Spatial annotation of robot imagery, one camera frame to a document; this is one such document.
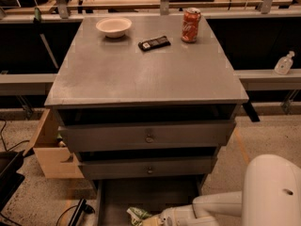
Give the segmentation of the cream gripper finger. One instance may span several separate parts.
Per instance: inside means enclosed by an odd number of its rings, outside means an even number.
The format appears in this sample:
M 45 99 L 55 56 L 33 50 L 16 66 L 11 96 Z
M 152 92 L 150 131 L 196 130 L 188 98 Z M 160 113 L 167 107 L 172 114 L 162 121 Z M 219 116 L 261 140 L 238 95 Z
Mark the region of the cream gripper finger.
M 142 221 L 142 226 L 162 226 L 163 222 L 158 217 L 146 218 Z

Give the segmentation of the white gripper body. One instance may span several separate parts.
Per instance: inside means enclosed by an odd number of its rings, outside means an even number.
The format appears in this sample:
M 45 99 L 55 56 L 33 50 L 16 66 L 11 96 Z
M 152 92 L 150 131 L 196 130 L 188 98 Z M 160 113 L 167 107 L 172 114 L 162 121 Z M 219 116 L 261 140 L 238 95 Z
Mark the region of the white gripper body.
M 213 216 L 198 217 L 192 205 L 167 208 L 160 214 L 159 219 L 163 226 L 219 226 Z

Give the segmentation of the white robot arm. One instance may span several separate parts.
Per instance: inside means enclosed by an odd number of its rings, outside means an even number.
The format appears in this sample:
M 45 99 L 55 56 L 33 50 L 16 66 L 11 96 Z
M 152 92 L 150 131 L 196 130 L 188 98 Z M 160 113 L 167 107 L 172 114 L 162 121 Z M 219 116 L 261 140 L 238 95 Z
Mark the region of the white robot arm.
M 194 198 L 142 221 L 142 226 L 219 226 L 217 215 L 239 217 L 241 226 L 301 226 L 301 169 L 272 154 L 255 157 L 243 189 Z

